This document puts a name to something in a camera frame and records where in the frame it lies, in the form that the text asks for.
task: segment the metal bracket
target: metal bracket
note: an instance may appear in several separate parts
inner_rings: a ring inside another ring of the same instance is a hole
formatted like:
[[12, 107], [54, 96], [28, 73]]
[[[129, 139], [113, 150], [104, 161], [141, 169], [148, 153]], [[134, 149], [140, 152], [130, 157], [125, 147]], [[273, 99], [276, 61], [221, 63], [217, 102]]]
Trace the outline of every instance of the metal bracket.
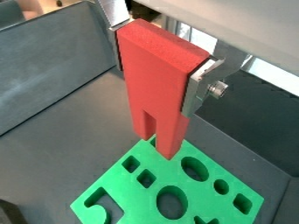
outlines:
[[122, 71], [116, 31], [129, 22], [125, 0], [96, 0], [96, 4], [100, 16], [106, 24], [108, 41], [114, 53], [116, 67]]
[[228, 85], [220, 80], [240, 69], [248, 54], [219, 41], [213, 56], [191, 75], [181, 104], [181, 114], [185, 117], [191, 117], [208, 95], [216, 98], [223, 96]]

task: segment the green shape sorter board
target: green shape sorter board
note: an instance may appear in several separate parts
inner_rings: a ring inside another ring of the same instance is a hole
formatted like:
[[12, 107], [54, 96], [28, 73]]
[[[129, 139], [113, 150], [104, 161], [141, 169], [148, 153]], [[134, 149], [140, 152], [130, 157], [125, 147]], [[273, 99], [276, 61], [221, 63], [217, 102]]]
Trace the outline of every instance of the green shape sorter board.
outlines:
[[[108, 224], [96, 205], [106, 193], [124, 211], [117, 224], [251, 224], [263, 197], [185, 140], [170, 160], [154, 150], [154, 139], [140, 140], [70, 204], [82, 224]], [[181, 202], [181, 215], [168, 217], [162, 194]]]

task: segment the gray panel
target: gray panel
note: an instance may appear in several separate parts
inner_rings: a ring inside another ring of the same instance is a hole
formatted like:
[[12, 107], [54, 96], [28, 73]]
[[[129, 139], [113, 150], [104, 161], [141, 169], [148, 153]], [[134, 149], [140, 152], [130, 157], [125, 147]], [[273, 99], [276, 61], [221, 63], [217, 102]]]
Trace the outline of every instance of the gray panel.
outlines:
[[114, 65], [90, 7], [77, 3], [0, 31], [0, 135]]
[[24, 21], [24, 14], [14, 0], [0, 1], [0, 30]]
[[185, 139], [264, 198], [255, 224], [272, 223], [289, 176], [196, 115], [191, 118]]
[[209, 97], [199, 116], [292, 177], [299, 177], [299, 98], [245, 72], [232, 74], [228, 90]]
[[296, 224], [299, 221], [299, 178], [292, 178], [284, 193], [273, 224]]
[[80, 223], [70, 202], [136, 141], [113, 69], [0, 137], [0, 199], [30, 224]]

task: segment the metal frame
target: metal frame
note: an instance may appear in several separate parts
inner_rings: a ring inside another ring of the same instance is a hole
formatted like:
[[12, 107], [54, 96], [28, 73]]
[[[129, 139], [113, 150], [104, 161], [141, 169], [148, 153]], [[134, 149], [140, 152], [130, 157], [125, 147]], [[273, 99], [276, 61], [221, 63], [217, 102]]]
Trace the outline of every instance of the metal frame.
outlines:
[[213, 57], [191, 75], [181, 105], [181, 114], [189, 117], [208, 95], [220, 98], [228, 87], [220, 80], [241, 67], [248, 54], [236, 47], [217, 41]]
[[[180, 28], [181, 22], [178, 22], [176, 20], [173, 20], [173, 21], [177, 24], [174, 34], [178, 36], [180, 35], [178, 28]], [[212, 45], [212, 40], [209, 40], [209, 47], [207, 46], [207, 43], [204, 41], [201, 43], [193, 43], [193, 44], [197, 45], [199, 47], [203, 47], [204, 50], [207, 50], [208, 52], [212, 53], [213, 47], [215, 47], [215, 45]], [[296, 88], [296, 86], [299, 85], [299, 77], [295, 76], [293, 74], [288, 73], [285, 70], [283, 70], [277, 66], [273, 66], [272, 64], [267, 63], [261, 59], [249, 55], [249, 57], [244, 61], [244, 64], [243, 64], [240, 70], [253, 74], [256, 77], [261, 78], [264, 81], [272, 83], [275, 86], [277, 86], [279, 88], [281, 88], [283, 90], [289, 92], [292, 95], [299, 96], [299, 90]]]
[[176, 29], [177, 29], [178, 22], [173, 18], [166, 17], [164, 14], [162, 14], [161, 20], [162, 20], [161, 28], [176, 35]]
[[129, 22], [126, 4], [124, 0], [96, 0], [97, 10], [106, 25], [108, 40], [112, 45], [116, 67], [122, 71], [121, 59], [117, 49], [116, 30]]
[[299, 1], [136, 1], [299, 76]]

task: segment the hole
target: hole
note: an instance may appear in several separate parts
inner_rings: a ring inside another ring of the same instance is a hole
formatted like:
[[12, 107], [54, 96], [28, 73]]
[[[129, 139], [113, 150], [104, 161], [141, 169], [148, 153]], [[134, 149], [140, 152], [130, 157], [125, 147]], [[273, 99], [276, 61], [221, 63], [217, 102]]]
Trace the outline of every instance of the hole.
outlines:
[[122, 166], [125, 167], [125, 169], [129, 173], [132, 173], [136, 170], [138, 165], [140, 165], [140, 162], [132, 156], [129, 156], [126, 158], [125, 162], [122, 163]]
[[233, 206], [243, 214], [248, 214], [252, 202], [241, 193], [239, 193], [233, 199]]
[[196, 181], [205, 181], [209, 177], [209, 172], [205, 165], [193, 157], [185, 157], [181, 160], [181, 169], [185, 174]]
[[124, 215], [124, 211], [113, 201], [102, 187], [100, 187], [85, 200], [85, 207], [100, 205], [106, 210], [106, 224], [116, 224]]
[[164, 187], [157, 193], [156, 207], [165, 219], [180, 219], [188, 207], [188, 201], [183, 190], [173, 185]]
[[217, 219], [213, 219], [208, 223], [205, 223], [199, 216], [193, 217], [193, 222], [195, 224], [220, 224], [220, 221]]
[[223, 179], [217, 179], [213, 182], [213, 188], [215, 188], [215, 191], [221, 195], [229, 192], [229, 185]]
[[148, 170], [144, 170], [141, 174], [137, 176], [136, 180], [138, 181], [138, 183], [142, 185], [144, 188], [148, 188], [154, 182], [154, 175]]
[[153, 137], [153, 139], [150, 140], [150, 145], [154, 147], [154, 137]]

